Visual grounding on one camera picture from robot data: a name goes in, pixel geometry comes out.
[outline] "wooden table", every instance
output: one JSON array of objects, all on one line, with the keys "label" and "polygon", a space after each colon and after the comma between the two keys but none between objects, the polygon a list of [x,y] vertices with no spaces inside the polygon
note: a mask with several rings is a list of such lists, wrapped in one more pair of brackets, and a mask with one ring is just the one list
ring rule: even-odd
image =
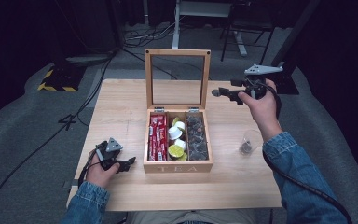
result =
[{"label": "wooden table", "polygon": [[[137,159],[127,173],[113,177],[107,188],[111,192],[107,211],[281,207],[281,196],[272,172],[264,162],[261,147],[247,155],[239,151],[245,133],[258,131],[249,108],[237,106],[227,97],[212,96],[211,91],[218,87],[232,89],[228,81],[208,83],[206,116],[213,151],[210,173],[145,174],[145,81],[106,79],[75,179],[95,145],[114,137],[124,147],[118,159],[127,160],[134,156]],[[77,186],[72,186],[68,202],[76,191]]]}]

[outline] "gray floor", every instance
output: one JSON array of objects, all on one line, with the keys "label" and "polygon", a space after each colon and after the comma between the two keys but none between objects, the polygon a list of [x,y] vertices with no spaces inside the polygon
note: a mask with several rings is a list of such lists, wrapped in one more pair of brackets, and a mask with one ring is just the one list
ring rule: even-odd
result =
[{"label": "gray floor", "polygon": [[[212,51],[211,80],[242,77],[244,69],[259,61],[262,49],[249,47],[249,55],[241,57],[237,47],[230,45],[225,60],[220,62],[223,47],[223,40],[219,40],[220,32],[210,27],[184,29],[179,47]],[[290,30],[278,29],[275,32],[265,64],[272,61],[289,34]],[[250,35],[243,38],[245,42],[253,39]],[[172,36],[168,35],[147,46],[126,49],[143,58],[145,48],[170,48],[171,43]],[[167,62],[167,69],[172,68],[172,65],[178,70],[171,72],[179,78],[192,78],[191,73],[185,72],[187,65]],[[61,128],[62,125],[57,122],[59,119],[75,114],[96,86],[102,67],[95,65],[86,70],[78,92],[38,91],[37,86],[50,66],[47,64],[31,76],[24,86],[26,93],[0,110],[0,184],[18,164]],[[145,64],[142,61],[120,51],[109,64],[105,77],[145,78],[144,70]],[[194,67],[189,65],[188,71],[192,70]],[[308,151],[339,201],[350,212],[353,223],[358,223],[358,166],[340,129],[310,93],[301,71],[296,70],[293,79],[300,94],[282,95],[280,123]],[[83,122],[90,123],[94,104],[95,101],[91,102],[80,113]],[[59,132],[27,160],[1,188],[0,223],[59,222],[68,197],[68,189],[63,188],[62,184],[74,178],[88,131],[87,126],[76,120],[77,123],[71,125],[68,131]],[[256,213],[258,223],[268,223],[267,208],[256,209]],[[103,223],[117,223],[124,216],[124,213],[109,212]],[[285,223],[283,209],[275,209],[274,223]]]}]

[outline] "denim sleeve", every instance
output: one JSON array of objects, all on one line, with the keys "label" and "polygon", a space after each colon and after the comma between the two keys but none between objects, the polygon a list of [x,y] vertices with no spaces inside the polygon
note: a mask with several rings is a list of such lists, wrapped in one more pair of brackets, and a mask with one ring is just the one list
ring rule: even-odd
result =
[{"label": "denim sleeve", "polygon": [[[281,133],[263,146],[271,162],[287,175],[336,199],[333,191],[304,148],[290,133]],[[325,199],[302,189],[274,172],[287,210],[287,223],[347,223],[346,218]]]},{"label": "denim sleeve", "polygon": [[109,192],[105,189],[87,181],[83,182],[69,202],[61,224],[102,223],[109,196]]}]

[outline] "wooden box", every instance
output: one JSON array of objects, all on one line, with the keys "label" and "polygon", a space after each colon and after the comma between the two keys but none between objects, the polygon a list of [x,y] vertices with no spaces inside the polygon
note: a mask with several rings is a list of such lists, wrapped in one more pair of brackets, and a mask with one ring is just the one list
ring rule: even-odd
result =
[{"label": "wooden box", "polygon": [[[174,61],[175,58],[188,59],[191,62],[200,62],[201,75],[193,80],[158,79],[153,75],[156,66],[153,60]],[[145,73],[147,94],[147,121],[145,131],[145,173],[208,173],[213,166],[213,155],[209,140],[208,122],[205,114],[206,94],[208,87],[211,51],[203,49],[146,49]],[[160,130],[159,141],[165,143],[165,161],[152,155],[152,140],[150,134],[151,118],[156,115],[165,116],[167,124],[164,132]],[[183,140],[186,142],[187,158],[175,160],[170,156],[168,147],[172,145],[169,140],[169,128],[175,118],[184,124]]]}]

